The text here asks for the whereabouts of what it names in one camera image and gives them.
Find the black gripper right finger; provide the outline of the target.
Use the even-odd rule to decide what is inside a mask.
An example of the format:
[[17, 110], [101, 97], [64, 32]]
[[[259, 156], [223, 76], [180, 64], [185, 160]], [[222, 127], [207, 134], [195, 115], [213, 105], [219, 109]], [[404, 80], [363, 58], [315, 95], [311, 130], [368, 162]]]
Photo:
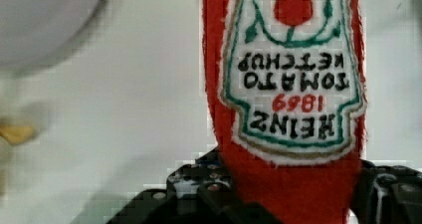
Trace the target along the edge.
[[421, 172], [362, 160], [350, 205], [358, 224], [422, 224]]

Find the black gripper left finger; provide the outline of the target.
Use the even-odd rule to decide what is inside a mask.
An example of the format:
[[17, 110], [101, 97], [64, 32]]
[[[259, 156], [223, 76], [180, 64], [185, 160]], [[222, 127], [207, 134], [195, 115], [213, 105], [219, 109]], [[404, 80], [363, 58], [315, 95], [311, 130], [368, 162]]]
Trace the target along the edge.
[[106, 224], [283, 224], [235, 193], [218, 149], [169, 174], [163, 189], [137, 194]]

